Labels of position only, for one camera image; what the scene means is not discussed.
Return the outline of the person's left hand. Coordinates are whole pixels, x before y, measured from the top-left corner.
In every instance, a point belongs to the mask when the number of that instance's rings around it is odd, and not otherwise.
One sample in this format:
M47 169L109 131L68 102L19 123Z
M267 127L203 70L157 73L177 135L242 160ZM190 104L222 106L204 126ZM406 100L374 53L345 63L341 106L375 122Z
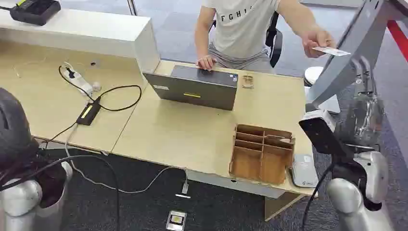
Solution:
M315 50L315 47L336 48L336 41L332 35L320 27L313 28L303 35L302 43L308 58L319 58L324 55L323 52Z

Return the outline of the person's right hand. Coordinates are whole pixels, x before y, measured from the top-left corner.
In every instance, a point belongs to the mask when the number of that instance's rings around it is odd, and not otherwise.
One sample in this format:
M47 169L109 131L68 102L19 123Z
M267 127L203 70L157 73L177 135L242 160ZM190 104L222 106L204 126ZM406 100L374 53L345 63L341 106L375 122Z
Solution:
M196 66L202 70L211 71L217 60L211 55L205 55L196 61Z

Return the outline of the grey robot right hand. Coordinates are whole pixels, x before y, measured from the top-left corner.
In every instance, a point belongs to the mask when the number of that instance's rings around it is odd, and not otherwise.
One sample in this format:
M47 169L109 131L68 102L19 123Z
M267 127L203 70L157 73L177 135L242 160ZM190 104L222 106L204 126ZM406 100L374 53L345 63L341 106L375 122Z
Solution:
M336 127L335 134L345 144L379 149L384 104L377 93L373 66L364 56L352 59L351 66L356 74L353 83L355 94L350 101L347 116Z

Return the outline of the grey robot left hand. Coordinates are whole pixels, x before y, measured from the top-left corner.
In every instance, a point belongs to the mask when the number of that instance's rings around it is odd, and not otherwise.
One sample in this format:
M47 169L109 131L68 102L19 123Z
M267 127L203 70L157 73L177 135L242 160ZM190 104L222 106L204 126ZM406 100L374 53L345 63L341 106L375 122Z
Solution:
M37 153L38 142L30 132L25 111L18 99L0 89L0 170L25 161Z

